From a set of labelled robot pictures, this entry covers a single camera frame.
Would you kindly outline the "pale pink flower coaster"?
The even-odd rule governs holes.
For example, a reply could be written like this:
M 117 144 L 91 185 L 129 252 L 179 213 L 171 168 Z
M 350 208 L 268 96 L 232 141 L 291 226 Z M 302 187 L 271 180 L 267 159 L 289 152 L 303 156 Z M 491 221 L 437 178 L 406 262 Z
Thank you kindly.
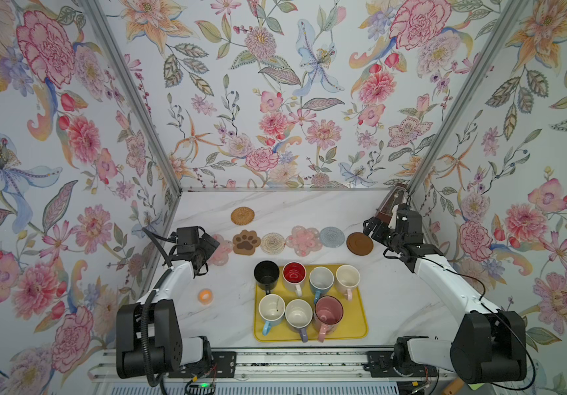
M 233 243 L 230 240 L 225 240 L 222 235 L 213 235 L 214 239 L 219 242 L 214 254 L 209 258 L 208 264 L 215 266 L 224 266 L 228 263 L 229 255 L 233 252 Z

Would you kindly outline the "brown wooden round coaster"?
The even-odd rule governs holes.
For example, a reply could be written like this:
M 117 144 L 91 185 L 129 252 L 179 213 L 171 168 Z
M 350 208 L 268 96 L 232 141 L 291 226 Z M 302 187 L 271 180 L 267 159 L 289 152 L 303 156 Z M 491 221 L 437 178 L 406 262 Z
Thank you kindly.
M 357 256 L 367 256 L 374 249 L 374 241 L 362 232 L 354 232 L 346 240 L 349 251 Z

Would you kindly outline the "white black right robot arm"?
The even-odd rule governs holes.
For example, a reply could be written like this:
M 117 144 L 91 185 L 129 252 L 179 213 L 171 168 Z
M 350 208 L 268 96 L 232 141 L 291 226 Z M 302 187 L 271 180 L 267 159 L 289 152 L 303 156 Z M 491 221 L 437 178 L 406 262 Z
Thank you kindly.
M 459 324 L 450 342 L 429 337 L 400 337 L 394 345 L 396 369 L 417 365 L 449 370 L 468 384 L 486 384 L 508 391 L 533 387 L 538 369 L 526 349 L 525 322 L 503 311 L 476 290 L 473 277 L 458 273 L 436 245 L 423 238 L 423 218 L 403 203 L 386 202 L 364 223 L 363 232 L 385 246 L 387 259 L 402 262 L 423 280 Z

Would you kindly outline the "white embroidered round coaster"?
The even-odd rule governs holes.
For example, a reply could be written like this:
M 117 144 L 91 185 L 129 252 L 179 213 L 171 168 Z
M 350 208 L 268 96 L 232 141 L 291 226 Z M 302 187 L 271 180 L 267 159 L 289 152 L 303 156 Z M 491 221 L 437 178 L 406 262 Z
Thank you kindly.
M 279 233 L 271 232 L 261 239 L 260 248 L 268 255 L 279 255 L 285 247 L 286 240 Z

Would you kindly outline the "grey round coaster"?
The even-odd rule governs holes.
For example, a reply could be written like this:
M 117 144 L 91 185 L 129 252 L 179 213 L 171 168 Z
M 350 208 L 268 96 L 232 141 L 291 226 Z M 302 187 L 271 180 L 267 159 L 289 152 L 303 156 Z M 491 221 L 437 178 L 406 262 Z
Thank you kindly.
M 328 226 L 321 230 L 320 240 L 324 247 L 336 249 L 346 242 L 346 236 L 338 227 Z

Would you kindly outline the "cream mug pink handle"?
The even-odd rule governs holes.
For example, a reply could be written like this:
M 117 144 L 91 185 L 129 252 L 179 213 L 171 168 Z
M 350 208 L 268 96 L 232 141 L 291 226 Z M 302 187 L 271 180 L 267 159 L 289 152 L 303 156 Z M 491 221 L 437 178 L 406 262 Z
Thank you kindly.
M 354 299 L 354 293 L 357 290 L 361 281 L 361 274 L 351 265 L 341 265 L 335 274 L 335 285 L 340 294 L 342 294 L 347 301 Z

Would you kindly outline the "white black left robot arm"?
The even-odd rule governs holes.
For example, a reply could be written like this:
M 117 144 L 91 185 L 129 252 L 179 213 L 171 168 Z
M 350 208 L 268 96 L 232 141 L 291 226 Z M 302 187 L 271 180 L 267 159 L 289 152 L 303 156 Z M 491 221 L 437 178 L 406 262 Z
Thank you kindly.
M 150 290 L 116 315 L 116 371 L 122 379 L 144 377 L 166 394 L 165 378 L 186 369 L 191 382 L 215 367 L 207 337 L 183 337 L 175 303 L 189 283 L 209 272 L 219 242 L 200 226 L 182 227 L 162 237 L 143 229 L 167 266 Z

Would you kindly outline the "white mug light-blue handle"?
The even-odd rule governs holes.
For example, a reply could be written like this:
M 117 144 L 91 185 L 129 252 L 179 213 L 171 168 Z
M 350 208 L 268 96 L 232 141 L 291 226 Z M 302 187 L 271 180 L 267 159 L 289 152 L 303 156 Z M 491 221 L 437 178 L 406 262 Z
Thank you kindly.
M 262 335 L 268 336 L 271 330 L 280 325 L 285 316 L 286 304 L 281 296 L 269 294 L 260 300 L 259 316 L 265 321 Z

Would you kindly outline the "woven rattan round coaster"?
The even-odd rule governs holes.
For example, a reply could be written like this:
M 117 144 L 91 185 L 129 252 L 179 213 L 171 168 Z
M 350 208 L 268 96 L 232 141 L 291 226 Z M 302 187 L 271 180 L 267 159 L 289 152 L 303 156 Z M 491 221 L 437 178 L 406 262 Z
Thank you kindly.
M 248 225 L 255 219 L 255 212 L 249 207 L 238 207 L 232 211 L 231 221 L 235 225 Z

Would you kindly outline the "cork paw print coaster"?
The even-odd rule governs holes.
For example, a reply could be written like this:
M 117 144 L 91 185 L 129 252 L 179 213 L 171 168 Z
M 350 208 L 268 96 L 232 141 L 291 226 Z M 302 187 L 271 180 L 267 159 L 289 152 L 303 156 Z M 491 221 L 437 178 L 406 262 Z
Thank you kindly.
M 242 230 L 232 237 L 233 252 L 238 255 L 251 256 L 261 244 L 261 238 L 253 230 Z

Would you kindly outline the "black mug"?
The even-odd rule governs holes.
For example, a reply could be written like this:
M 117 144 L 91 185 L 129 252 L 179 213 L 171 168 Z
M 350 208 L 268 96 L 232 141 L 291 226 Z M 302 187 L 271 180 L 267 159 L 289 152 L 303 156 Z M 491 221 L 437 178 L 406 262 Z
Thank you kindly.
M 279 266 L 272 261 L 262 261 L 254 268 L 254 278 L 258 288 L 270 295 L 278 284 Z

